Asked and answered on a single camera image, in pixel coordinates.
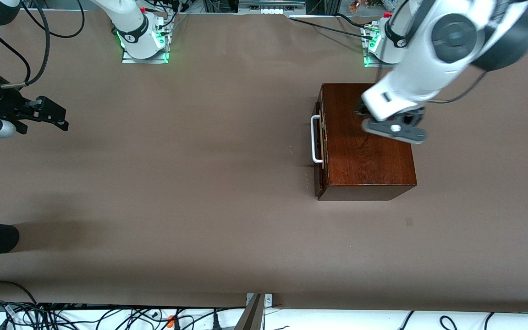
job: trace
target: cable connector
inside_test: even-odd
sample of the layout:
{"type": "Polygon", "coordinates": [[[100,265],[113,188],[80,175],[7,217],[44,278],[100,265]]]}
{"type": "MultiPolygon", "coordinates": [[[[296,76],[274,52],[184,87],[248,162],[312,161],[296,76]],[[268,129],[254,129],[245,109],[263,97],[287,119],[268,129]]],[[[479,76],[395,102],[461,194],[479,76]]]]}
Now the cable connector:
{"type": "Polygon", "coordinates": [[[222,330],[220,325],[220,317],[217,315],[217,309],[213,309],[213,330],[222,330]]]}

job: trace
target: wooden cabinet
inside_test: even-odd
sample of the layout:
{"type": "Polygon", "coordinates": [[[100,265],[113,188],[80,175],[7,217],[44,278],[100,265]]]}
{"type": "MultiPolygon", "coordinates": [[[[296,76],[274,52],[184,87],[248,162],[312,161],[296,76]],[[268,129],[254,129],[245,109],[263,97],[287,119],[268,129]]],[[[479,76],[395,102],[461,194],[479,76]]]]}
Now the wooden cabinet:
{"type": "Polygon", "coordinates": [[[311,118],[319,200],[391,200],[417,185],[411,145],[361,129],[365,117],[356,115],[354,106],[371,86],[321,86],[311,118]]]}

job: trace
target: wooden drawer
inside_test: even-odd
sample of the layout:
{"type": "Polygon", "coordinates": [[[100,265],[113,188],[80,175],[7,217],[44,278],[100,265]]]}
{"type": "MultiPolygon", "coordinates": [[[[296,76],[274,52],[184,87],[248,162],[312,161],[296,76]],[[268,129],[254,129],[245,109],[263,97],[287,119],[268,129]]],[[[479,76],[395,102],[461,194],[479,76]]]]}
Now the wooden drawer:
{"type": "Polygon", "coordinates": [[[391,200],[417,185],[411,145],[361,129],[354,105],[371,86],[321,86],[311,120],[319,200],[391,200]]]}

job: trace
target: brown table surface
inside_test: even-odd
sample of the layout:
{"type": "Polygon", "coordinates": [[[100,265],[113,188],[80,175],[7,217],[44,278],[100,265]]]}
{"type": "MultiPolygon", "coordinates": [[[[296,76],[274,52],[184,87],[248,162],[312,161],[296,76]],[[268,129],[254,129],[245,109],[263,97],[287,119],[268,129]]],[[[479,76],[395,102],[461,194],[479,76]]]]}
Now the brown table surface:
{"type": "MultiPolygon", "coordinates": [[[[57,33],[79,25],[47,15],[57,33]]],[[[416,188],[320,202],[308,121],[322,83],[373,82],[359,39],[281,15],[192,15],[168,65],[122,65],[107,16],[86,17],[22,91],[65,106],[69,131],[29,123],[0,140],[0,223],[23,233],[0,280],[74,303],[241,305],[261,291],[285,307],[528,311],[528,54],[429,106],[416,188]]],[[[37,71],[44,33],[27,15],[0,35],[37,71]]],[[[24,74],[1,45],[0,74],[24,74]]]]}

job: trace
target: white robot link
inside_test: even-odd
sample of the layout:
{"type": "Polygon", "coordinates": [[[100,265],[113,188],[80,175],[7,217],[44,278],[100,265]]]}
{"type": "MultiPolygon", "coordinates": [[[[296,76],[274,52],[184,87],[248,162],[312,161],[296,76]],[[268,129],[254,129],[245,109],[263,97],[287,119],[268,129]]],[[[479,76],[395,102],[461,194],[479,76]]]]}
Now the white robot link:
{"type": "MultiPolygon", "coordinates": [[[[135,59],[147,59],[165,48],[168,23],[164,18],[142,12],[134,0],[91,0],[109,15],[117,29],[124,50],[135,59]]],[[[21,0],[0,0],[0,25],[13,21],[21,7],[21,0]]],[[[68,130],[66,110],[45,96],[31,101],[21,96],[19,89],[35,82],[44,70],[42,65],[36,77],[21,83],[9,83],[0,76],[0,138],[15,134],[26,134],[28,127],[22,120],[44,121],[61,130],[68,130]]]]}
{"type": "Polygon", "coordinates": [[[404,0],[377,24],[369,51],[395,67],[362,94],[356,111],[371,115],[364,131],[412,144],[427,137],[417,124],[428,102],[469,92],[432,100],[468,65],[484,71],[473,88],[528,51],[528,0],[404,0]]]}

